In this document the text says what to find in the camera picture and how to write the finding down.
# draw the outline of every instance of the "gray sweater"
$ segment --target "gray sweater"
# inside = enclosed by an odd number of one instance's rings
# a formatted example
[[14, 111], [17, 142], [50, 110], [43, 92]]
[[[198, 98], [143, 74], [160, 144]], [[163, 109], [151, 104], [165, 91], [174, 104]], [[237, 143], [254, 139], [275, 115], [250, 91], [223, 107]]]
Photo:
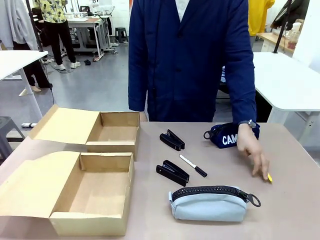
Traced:
[[0, 40], [7, 48], [13, 41], [27, 43], [31, 50], [38, 50], [36, 36], [23, 0], [0, 0]]

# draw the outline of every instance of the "stapler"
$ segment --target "stapler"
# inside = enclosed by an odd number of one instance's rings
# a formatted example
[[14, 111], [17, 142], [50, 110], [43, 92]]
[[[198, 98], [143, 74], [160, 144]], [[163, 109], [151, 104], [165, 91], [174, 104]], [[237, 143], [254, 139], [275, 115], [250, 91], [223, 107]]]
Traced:
[[186, 144], [177, 135], [175, 135], [170, 129], [167, 133], [161, 133], [160, 140], [174, 150], [181, 151], [185, 149]]
[[155, 170], [158, 174], [184, 187], [189, 182], [189, 174], [169, 160], [163, 161], [162, 166], [157, 165]]

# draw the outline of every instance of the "bottle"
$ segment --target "bottle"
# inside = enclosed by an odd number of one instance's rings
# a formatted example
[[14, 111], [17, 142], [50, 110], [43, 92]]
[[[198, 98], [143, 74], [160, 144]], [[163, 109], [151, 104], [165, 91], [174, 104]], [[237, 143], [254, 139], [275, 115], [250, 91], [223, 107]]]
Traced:
[[300, 37], [301, 22], [295, 22], [292, 26], [292, 31], [288, 36], [288, 49], [295, 49]]

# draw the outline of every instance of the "box lid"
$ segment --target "box lid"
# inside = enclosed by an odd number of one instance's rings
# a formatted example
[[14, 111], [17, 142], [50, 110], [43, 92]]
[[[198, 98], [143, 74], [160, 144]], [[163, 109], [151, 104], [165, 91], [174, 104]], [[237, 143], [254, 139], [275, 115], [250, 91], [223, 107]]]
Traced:
[[27, 160], [0, 186], [0, 216], [49, 218], [79, 152]]
[[35, 140], [84, 145], [99, 115], [99, 111], [54, 105], [30, 131], [29, 137]]

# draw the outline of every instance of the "wristwatch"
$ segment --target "wristwatch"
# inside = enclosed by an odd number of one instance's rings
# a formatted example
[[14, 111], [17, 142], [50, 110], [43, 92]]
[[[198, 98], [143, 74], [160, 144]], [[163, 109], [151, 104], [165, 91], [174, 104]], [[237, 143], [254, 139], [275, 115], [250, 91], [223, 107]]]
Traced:
[[252, 129], [255, 129], [257, 126], [257, 124], [254, 121], [252, 121], [252, 119], [250, 119], [249, 121], [241, 121], [238, 123], [238, 125], [240, 125], [240, 124], [248, 124], [249, 127]]

